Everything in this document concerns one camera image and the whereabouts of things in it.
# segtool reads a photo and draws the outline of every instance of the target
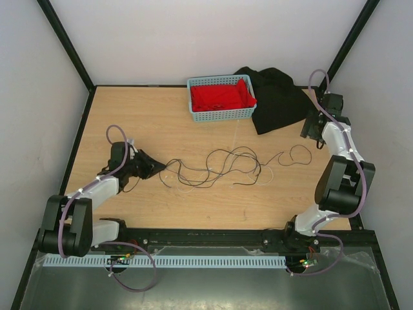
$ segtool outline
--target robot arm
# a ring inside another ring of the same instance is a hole
[[[352,152],[363,168],[368,190],[375,173],[374,165],[365,162],[357,151],[351,138],[351,127],[345,123],[341,125],[347,131]],[[315,236],[313,225],[326,216],[347,215],[354,212],[361,198],[362,188],[358,170],[338,126],[328,121],[323,129],[322,138],[328,147],[331,159],[317,184],[314,195],[315,204],[296,217],[296,231],[305,236]],[[328,221],[320,223],[315,231],[319,231],[327,223]]]
[[[342,108],[342,96],[327,94],[325,97],[330,99],[330,102],[337,103],[341,101],[339,105]],[[286,224],[283,241],[289,249],[297,250],[308,247],[314,240],[316,233],[328,222],[336,218],[334,215],[349,215],[356,211],[360,203],[363,187],[359,171],[353,157],[350,155],[351,152],[363,169],[367,190],[370,188],[376,171],[374,165],[365,162],[357,151],[351,138],[351,127],[348,119],[341,117],[341,111],[336,119],[345,119],[347,122],[340,122],[340,125],[348,136],[350,149],[347,147],[343,133],[337,124],[327,120],[321,114],[320,118],[323,119],[313,120],[313,123],[316,124],[314,127],[308,127],[307,125],[307,131],[310,128],[312,134],[320,132],[321,136],[308,135],[316,140],[321,138],[327,145],[331,158],[317,184],[314,195],[315,204],[305,212],[294,216]],[[323,218],[327,220],[316,225]]]
[[[126,155],[125,164],[116,173],[103,178],[117,169]],[[134,147],[133,140],[128,140],[128,149],[124,142],[112,144],[108,166],[96,177],[99,182],[87,190],[79,190],[80,195],[72,202],[63,227],[62,246],[69,256],[82,257],[92,246],[118,238],[119,231],[125,222],[119,219],[100,219],[93,223],[92,211],[96,210],[107,199],[119,194],[128,184],[130,177],[150,178],[163,170],[165,165],[153,160],[142,150]],[[46,204],[45,215],[39,230],[39,250],[44,253],[57,254],[58,230],[62,210],[78,192],[66,196],[53,195]]]

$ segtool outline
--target wooden table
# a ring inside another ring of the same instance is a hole
[[[282,167],[272,161],[269,167],[274,177],[266,185],[234,185],[250,182],[240,172],[228,174],[209,189],[191,190],[177,184],[176,175],[171,172],[162,173],[171,188],[163,185],[158,176],[141,180],[134,190],[118,194],[94,212],[95,220],[122,218],[128,227],[283,228],[293,215],[314,202],[314,189],[330,158],[327,148],[317,150],[314,140],[299,136],[303,122],[258,136],[251,119],[193,122],[185,88],[98,87],[66,192],[86,185],[106,166],[110,144],[105,130],[110,124],[120,125],[128,138],[135,139],[135,146],[154,159],[166,163],[181,158],[189,167],[205,167],[206,156],[215,149],[232,150],[243,145],[253,149],[261,162],[297,144],[305,145],[312,153],[310,165]],[[122,141],[116,129],[110,137],[112,141]],[[292,155],[296,161],[309,160],[309,153],[302,147],[296,147]],[[288,153],[280,161],[291,163]],[[223,156],[214,156],[210,166],[218,170],[222,163]],[[253,166],[251,159],[236,164],[243,170]],[[195,180],[201,176],[201,172],[184,173]],[[265,184],[271,176],[270,169],[263,169],[258,182]],[[125,190],[135,182],[131,178]],[[350,229],[350,225],[348,220],[338,219],[326,229]]]

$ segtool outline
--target black cloth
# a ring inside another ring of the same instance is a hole
[[[257,134],[265,134],[305,119],[312,107],[310,98],[290,76],[276,68],[255,71],[248,67],[235,74],[247,74],[257,99],[252,121]]]

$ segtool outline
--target blue basket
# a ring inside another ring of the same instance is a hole
[[[255,104],[252,108],[237,108],[234,110],[220,110],[220,111],[207,111],[207,112],[194,112],[192,111],[192,97],[191,87],[200,85],[235,85],[240,79],[243,79],[248,87],[248,91],[251,96],[255,98],[254,91],[252,90],[252,84],[250,77],[246,74],[240,74],[236,76],[207,76],[207,77],[195,77],[188,80],[188,97],[189,97],[189,111],[192,114],[194,121],[224,121],[226,119],[242,119],[250,118],[253,111],[257,107]]]

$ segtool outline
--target white cable tray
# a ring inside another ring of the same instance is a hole
[[[109,267],[110,255],[88,254],[84,257],[61,258],[48,254],[43,267]],[[157,268],[244,268],[284,269],[284,256],[153,256]],[[146,256],[135,256],[124,260],[125,267],[148,268],[152,264]]]

